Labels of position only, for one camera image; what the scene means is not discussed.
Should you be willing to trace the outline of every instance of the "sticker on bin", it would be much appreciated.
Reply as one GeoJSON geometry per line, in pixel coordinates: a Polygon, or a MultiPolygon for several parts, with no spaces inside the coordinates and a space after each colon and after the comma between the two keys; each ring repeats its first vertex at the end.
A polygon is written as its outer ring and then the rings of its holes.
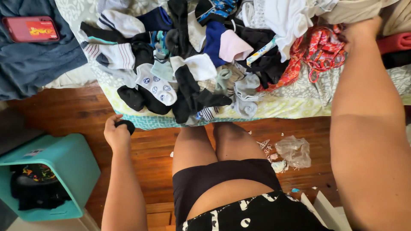
{"type": "Polygon", "coordinates": [[[40,152],[44,151],[44,149],[35,149],[33,151],[30,151],[29,153],[25,154],[24,156],[37,156],[40,152]]]}

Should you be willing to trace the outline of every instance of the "hand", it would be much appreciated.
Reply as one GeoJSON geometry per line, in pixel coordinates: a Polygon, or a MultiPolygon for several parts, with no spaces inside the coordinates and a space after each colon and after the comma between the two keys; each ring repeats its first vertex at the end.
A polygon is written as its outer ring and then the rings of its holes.
{"type": "Polygon", "coordinates": [[[354,43],[358,42],[374,42],[381,28],[382,19],[380,16],[363,20],[357,23],[348,25],[345,37],[348,43],[345,45],[345,50],[350,51],[354,43]]]}
{"type": "Polygon", "coordinates": [[[123,115],[113,115],[106,121],[106,128],[104,129],[104,137],[110,145],[113,153],[126,152],[129,153],[131,149],[131,136],[127,130],[127,125],[122,124],[118,127],[114,123],[120,121],[123,115]]]}

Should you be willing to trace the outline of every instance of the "gray blanket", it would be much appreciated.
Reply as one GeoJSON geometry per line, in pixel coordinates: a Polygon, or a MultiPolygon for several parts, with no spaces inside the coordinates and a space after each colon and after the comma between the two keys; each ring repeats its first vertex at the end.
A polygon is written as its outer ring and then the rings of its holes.
{"type": "Polygon", "coordinates": [[[61,74],[87,62],[54,0],[2,0],[0,17],[50,16],[60,34],[57,42],[14,43],[0,26],[0,100],[23,99],[61,74]]]}

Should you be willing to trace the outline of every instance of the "phone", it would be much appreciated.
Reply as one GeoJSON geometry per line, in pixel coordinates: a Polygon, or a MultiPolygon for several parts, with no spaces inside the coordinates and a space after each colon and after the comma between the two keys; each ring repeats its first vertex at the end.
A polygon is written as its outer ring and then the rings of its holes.
{"type": "Polygon", "coordinates": [[[4,17],[3,25],[14,42],[51,42],[60,40],[49,16],[4,17]]]}

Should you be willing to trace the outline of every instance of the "teal storage bin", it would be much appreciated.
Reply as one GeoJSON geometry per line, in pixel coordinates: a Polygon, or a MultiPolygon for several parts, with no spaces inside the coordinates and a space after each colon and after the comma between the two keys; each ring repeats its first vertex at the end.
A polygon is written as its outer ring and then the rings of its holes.
{"type": "Polygon", "coordinates": [[[0,199],[21,219],[28,222],[71,219],[83,216],[100,169],[81,134],[65,137],[41,136],[0,157],[0,199]],[[18,199],[10,192],[10,165],[45,164],[59,179],[72,201],[55,209],[18,210],[18,199]]]}

